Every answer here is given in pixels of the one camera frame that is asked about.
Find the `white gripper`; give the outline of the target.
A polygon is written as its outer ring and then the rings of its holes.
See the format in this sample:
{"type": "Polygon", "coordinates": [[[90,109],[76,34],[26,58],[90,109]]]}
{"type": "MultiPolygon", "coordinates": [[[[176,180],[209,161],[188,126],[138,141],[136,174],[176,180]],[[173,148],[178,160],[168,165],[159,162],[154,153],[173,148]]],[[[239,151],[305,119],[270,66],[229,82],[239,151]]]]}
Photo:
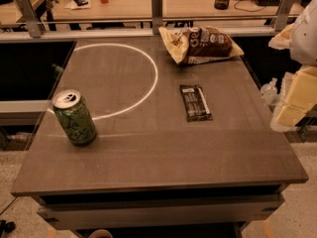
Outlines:
{"type": "Polygon", "coordinates": [[[268,46],[276,50],[290,48],[293,60],[303,65],[296,73],[282,79],[279,100],[273,110],[270,128],[287,132],[317,104],[317,0],[305,7],[294,25],[286,26],[268,46]]]}

